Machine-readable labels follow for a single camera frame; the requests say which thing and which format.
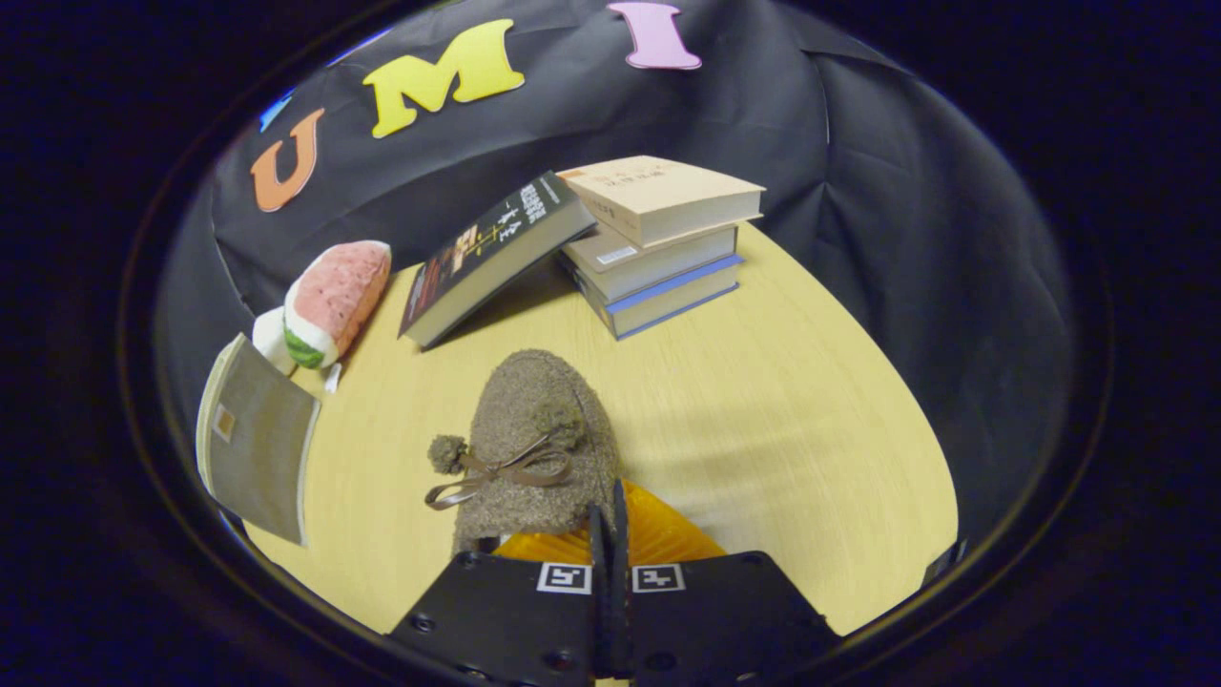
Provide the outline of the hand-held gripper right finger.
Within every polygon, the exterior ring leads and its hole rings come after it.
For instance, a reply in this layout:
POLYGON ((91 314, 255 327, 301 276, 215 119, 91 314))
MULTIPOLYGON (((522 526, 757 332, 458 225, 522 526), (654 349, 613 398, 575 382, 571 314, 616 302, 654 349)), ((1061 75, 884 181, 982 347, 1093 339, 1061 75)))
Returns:
POLYGON ((610 672, 632 686, 780 686, 841 642, 766 552, 720 552, 648 491, 615 489, 610 672))

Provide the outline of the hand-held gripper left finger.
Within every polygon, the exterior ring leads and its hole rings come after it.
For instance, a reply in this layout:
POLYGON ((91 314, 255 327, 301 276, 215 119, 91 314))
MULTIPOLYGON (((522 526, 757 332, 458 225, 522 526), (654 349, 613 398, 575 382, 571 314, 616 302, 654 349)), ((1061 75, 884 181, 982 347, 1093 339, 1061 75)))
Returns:
POLYGON ((589 564, 459 552, 387 635, 462 685, 610 678, 610 522, 589 506, 589 564))

